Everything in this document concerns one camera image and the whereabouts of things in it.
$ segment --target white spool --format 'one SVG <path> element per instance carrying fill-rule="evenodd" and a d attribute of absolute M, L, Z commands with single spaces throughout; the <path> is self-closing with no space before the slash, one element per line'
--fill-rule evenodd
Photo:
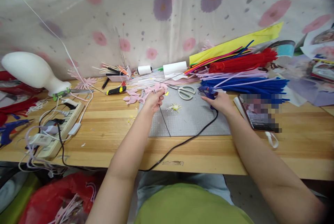
<path fill-rule="evenodd" d="M 168 75 L 171 73 L 184 72 L 186 70 L 187 70 L 187 63 L 185 61 L 164 65 L 165 75 Z"/>
<path fill-rule="evenodd" d="M 141 67 L 138 67 L 137 72 L 139 75 L 144 75 L 151 73 L 152 67 L 150 65 L 143 65 Z"/>

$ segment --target hand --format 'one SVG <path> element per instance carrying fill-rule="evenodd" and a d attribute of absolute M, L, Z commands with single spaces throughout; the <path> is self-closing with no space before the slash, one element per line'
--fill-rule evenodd
<path fill-rule="evenodd" d="M 147 110 L 151 110 L 153 113 L 156 113 L 159 110 L 159 106 L 162 105 L 164 94 L 164 90 L 159 90 L 156 93 L 151 92 L 145 100 L 143 109 L 146 108 Z"/>
<path fill-rule="evenodd" d="M 201 96 L 201 98 L 216 108 L 218 111 L 222 112 L 224 115 L 236 113 L 236 110 L 233 108 L 232 101 L 226 93 L 218 93 L 217 98 L 214 100 L 205 96 Z"/>

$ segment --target yellow paper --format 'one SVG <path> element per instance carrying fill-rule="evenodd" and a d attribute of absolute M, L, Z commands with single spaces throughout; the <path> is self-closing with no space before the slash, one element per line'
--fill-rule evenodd
<path fill-rule="evenodd" d="M 189 56 L 189 65 L 192 65 L 194 63 L 199 63 L 206 59 L 210 59 L 213 57 L 218 57 L 218 56 L 227 54 L 239 48 L 240 46 L 246 47 L 248 43 L 251 42 L 252 40 L 254 40 L 254 42 L 250 46 L 255 46 L 255 45 L 276 39 L 279 36 L 279 32 L 282 29 L 283 23 L 284 22 L 281 22 L 276 25 L 272 25 L 263 30 L 253 32 L 251 34 L 242 36 L 240 38 L 217 45 L 204 52 L 200 52 L 195 55 Z"/>

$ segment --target person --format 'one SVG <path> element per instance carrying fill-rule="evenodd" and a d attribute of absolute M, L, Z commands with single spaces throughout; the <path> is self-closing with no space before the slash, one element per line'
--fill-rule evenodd
<path fill-rule="evenodd" d="M 110 162 L 86 224 L 127 222 L 135 178 L 163 94 L 158 91 L 147 97 Z M 215 100 L 202 99 L 225 115 L 240 159 L 278 222 L 318 222 L 324 205 L 250 128 L 229 96 L 218 93 Z M 159 175 L 149 176 L 151 172 Z M 139 183 L 135 223 L 253 223 L 233 205 L 223 175 L 185 174 L 191 181 L 166 185 L 164 172 L 151 172 L 144 173 Z"/>

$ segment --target mannequin head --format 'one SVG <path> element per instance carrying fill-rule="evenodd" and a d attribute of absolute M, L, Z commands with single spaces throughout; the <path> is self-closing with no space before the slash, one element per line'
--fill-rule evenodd
<path fill-rule="evenodd" d="M 33 53 L 8 53 L 2 58 L 1 64 L 11 75 L 23 83 L 35 88 L 44 87 L 49 91 L 49 96 L 71 86 L 69 82 L 57 79 L 49 64 Z"/>

